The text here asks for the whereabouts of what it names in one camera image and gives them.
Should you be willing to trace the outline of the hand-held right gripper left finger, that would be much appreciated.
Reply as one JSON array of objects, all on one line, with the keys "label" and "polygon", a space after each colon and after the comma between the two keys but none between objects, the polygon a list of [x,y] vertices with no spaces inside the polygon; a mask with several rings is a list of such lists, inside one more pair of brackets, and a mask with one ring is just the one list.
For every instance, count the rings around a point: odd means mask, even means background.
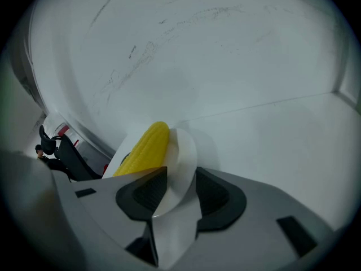
[{"label": "hand-held right gripper left finger", "polygon": [[158,264],[152,216],[164,197],[167,168],[70,182],[52,172],[70,264]]}]

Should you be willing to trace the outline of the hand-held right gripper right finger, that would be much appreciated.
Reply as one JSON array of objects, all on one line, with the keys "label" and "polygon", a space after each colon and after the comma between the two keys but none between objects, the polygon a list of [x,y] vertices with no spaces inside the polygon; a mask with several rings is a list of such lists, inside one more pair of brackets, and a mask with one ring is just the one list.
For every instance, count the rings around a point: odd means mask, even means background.
[{"label": "hand-held right gripper right finger", "polygon": [[277,187],[197,168],[202,217],[175,270],[309,270],[335,232]]}]

